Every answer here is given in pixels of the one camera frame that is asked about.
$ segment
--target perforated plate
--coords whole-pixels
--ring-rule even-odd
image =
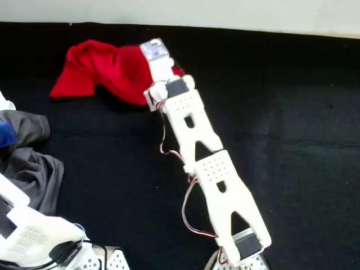
[[[120,249],[116,249],[110,259],[107,261],[108,270],[130,270],[124,253]]]
[[[221,261],[225,260],[225,255],[222,255]],[[258,254],[246,260],[244,265],[233,267],[230,264],[220,264],[218,261],[214,264],[212,270],[270,270],[262,254]]]

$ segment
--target black cable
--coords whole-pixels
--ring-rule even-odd
[[[100,245],[100,244],[93,243],[93,242],[90,241],[90,240],[84,240],[84,243],[90,243],[90,244],[96,245],[96,246],[98,246],[99,248],[102,248],[102,249],[103,249],[103,252],[105,253],[105,254],[104,254],[104,260],[103,260],[104,269],[107,270],[107,249],[106,249],[106,247],[103,246],[103,245]]]

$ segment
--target blue object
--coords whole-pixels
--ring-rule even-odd
[[[14,145],[16,133],[14,128],[7,121],[0,121],[0,148]]]

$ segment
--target mounting hole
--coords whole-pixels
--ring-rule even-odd
[[[225,181],[220,181],[218,183],[216,183],[216,185],[218,186],[218,189],[221,193],[225,193],[226,192],[226,185],[225,185]]]
[[[184,120],[185,120],[185,123],[186,123],[186,125],[187,125],[188,128],[193,128],[193,127],[195,126],[195,123],[194,123],[194,121],[192,120],[192,116],[191,116],[191,115],[185,117]]]

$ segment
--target red and white wire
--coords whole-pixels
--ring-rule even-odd
[[[182,204],[182,208],[181,208],[181,216],[182,216],[182,219],[184,221],[184,224],[185,226],[193,233],[196,233],[198,235],[205,235],[205,236],[209,236],[209,237],[213,237],[213,238],[216,238],[217,236],[211,232],[205,232],[205,231],[202,231],[202,230],[199,230],[199,229],[195,229],[193,228],[193,226],[191,226],[189,224],[189,222],[187,221],[187,218],[186,218],[186,215],[185,215],[185,206],[186,206],[186,202],[187,202],[187,199],[192,191],[192,188],[194,187],[194,185],[197,184],[197,178],[194,177],[191,182],[190,182],[190,185],[185,193],[185,197],[184,197],[184,202]]]
[[[227,259],[221,261],[221,255],[222,255],[222,254],[223,254],[223,248],[220,247],[219,252],[218,252],[218,262],[219,262],[219,264],[221,264],[221,265],[226,264],[226,263],[228,262]]]
[[[165,138],[166,138],[167,134],[166,134],[164,114],[161,111],[160,111],[160,115],[161,115],[161,119],[163,121],[163,139],[161,140],[161,143],[159,145],[160,153],[162,153],[163,155],[172,154],[172,155],[176,156],[177,158],[179,158],[179,160],[181,160],[181,162],[185,164],[185,161],[184,161],[183,157],[178,152],[176,152],[175,150],[164,151],[164,142],[165,142]]]

